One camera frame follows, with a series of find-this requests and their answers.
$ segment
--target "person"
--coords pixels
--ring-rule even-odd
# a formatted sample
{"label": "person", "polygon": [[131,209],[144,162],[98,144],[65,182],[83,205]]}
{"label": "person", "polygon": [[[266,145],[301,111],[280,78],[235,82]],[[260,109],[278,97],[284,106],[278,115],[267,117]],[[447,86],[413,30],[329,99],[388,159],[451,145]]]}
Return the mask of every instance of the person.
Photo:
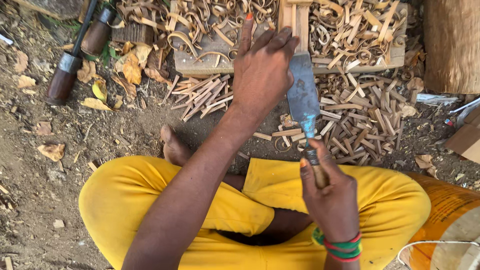
{"label": "person", "polygon": [[305,159],[252,158],[245,177],[226,174],[293,84],[289,61],[299,38],[288,27],[269,29],[251,45],[252,26],[248,14],[234,99],[195,153],[166,125],[164,160],[111,160],[82,188],[80,214],[115,269],[380,270],[425,222],[430,201],[411,178],[337,166],[314,139],[309,143],[330,179],[324,189]]}

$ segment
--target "soil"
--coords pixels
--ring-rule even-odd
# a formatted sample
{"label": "soil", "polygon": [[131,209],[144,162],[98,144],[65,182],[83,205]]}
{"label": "soil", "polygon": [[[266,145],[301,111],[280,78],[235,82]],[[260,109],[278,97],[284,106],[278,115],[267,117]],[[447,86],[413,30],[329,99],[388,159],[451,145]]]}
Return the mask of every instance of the soil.
{"label": "soil", "polygon": [[[44,93],[52,73],[36,68],[32,59],[46,61],[54,69],[62,51],[58,47],[71,42],[72,31],[63,26],[49,31],[40,24],[35,12],[12,2],[1,1],[0,11],[0,32],[14,40],[12,46],[0,44],[0,185],[9,191],[9,194],[0,192],[0,198],[2,203],[12,206],[12,209],[0,209],[0,254],[10,256],[17,270],[109,269],[109,263],[85,229],[77,207],[80,190],[92,173],[88,163],[95,160],[102,164],[129,155],[163,157],[159,134],[160,127],[166,123],[174,127],[188,146],[197,149],[223,112],[217,111],[203,119],[195,116],[184,123],[179,119],[182,110],[170,109],[174,98],[169,98],[168,104],[159,105],[167,91],[165,85],[145,76],[137,88],[138,98],[129,103],[134,105],[133,109],[128,109],[126,104],[118,112],[81,106],[80,100],[93,97],[93,81],[88,84],[77,81],[66,106],[50,106],[44,101]],[[14,70],[14,47],[29,57],[29,65],[21,74]],[[169,76],[173,78],[176,72],[172,53],[167,63]],[[111,64],[109,67],[97,64],[97,73],[107,79],[110,105],[117,94],[125,96],[123,88],[110,79]],[[29,88],[34,94],[16,88],[18,76],[22,74],[36,80],[36,86]],[[146,109],[142,109],[141,99]],[[447,112],[459,105],[438,108],[417,104],[420,114],[406,119],[401,149],[383,157],[381,167],[425,173],[416,165],[414,155],[430,154],[440,179],[472,187],[480,178],[480,164],[461,161],[442,143],[434,144],[455,132],[455,128],[444,121],[455,120]],[[277,131],[279,116],[284,113],[288,113],[286,100],[272,110],[258,132]],[[39,121],[51,122],[54,135],[28,132]],[[130,147],[119,146],[115,142],[119,136],[127,140]],[[65,155],[61,159],[63,170],[59,163],[37,150],[43,144],[65,144]],[[256,137],[249,139],[240,151],[255,158],[300,158],[296,144],[282,153],[276,150],[273,141]],[[229,170],[245,173],[248,161],[240,156],[235,161]],[[456,181],[458,173],[465,176]],[[64,227],[55,228],[55,220],[63,221]],[[396,263],[390,267],[400,269],[401,266]]]}

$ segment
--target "fingernail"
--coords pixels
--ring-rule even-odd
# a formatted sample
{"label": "fingernail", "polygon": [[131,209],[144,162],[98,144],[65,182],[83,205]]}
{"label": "fingernail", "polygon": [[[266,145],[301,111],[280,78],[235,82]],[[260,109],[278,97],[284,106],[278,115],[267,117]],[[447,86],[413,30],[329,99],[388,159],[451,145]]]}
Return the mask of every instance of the fingernail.
{"label": "fingernail", "polygon": [[307,166],[307,160],[304,158],[300,159],[300,168]]}

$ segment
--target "metal blade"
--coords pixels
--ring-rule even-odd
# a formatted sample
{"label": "metal blade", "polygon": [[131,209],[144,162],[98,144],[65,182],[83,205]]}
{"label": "metal blade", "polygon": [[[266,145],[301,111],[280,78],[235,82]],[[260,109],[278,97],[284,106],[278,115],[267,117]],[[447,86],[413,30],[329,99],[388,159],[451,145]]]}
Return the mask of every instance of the metal blade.
{"label": "metal blade", "polygon": [[313,82],[312,61],[308,52],[295,54],[290,61],[295,81],[287,93],[290,114],[302,126],[305,136],[315,136],[315,118],[320,114],[320,103]]}

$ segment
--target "cardboard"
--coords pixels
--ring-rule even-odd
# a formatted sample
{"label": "cardboard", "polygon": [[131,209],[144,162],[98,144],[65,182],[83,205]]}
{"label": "cardboard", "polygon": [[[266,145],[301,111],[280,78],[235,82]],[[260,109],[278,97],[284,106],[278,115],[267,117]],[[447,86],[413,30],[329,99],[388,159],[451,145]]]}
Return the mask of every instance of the cardboard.
{"label": "cardboard", "polygon": [[480,163],[480,128],[463,125],[446,143],[445,147],[455,153]]}
{"label": "cardboard", "polygon": [[471,111],[464,120],[465,123],[480,128],[480,106]]}

